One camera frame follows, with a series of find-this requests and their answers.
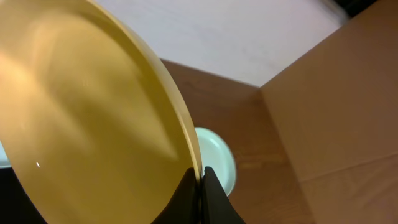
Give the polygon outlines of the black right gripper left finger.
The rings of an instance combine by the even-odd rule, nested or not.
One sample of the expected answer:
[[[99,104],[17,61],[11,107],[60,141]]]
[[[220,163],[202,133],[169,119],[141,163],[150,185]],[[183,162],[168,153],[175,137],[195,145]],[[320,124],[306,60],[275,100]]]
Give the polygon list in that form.
[[[184,173],[167,206],[152,224],[196,224],[198,223],[197,180],[193,168]]]

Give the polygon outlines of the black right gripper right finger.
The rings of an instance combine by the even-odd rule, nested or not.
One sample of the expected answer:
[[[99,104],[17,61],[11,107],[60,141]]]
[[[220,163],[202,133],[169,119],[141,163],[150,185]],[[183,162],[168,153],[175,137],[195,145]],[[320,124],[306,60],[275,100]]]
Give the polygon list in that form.
[[[245,224],[245,221],[231,205],[211,167],[205,167],[201,199],[202,224]]]

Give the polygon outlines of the light green plate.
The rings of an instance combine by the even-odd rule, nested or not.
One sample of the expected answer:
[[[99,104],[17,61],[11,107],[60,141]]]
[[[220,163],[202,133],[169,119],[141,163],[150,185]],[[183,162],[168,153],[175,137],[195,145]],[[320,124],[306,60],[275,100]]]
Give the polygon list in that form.
[[[229,146],[215,132],[201,127],[195,128],[201,153],[202,176],[205,167],[211,167],[224,192],[229,196],[236,184],[236,163]]]

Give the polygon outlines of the yellow plate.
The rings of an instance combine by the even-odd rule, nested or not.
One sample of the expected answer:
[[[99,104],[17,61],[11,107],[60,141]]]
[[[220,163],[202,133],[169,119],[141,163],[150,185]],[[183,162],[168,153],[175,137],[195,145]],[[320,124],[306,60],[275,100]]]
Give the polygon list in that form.
[[[1,143],[48,223],[150,223],[200,180],[173,78],[93,1],[1,2]]]

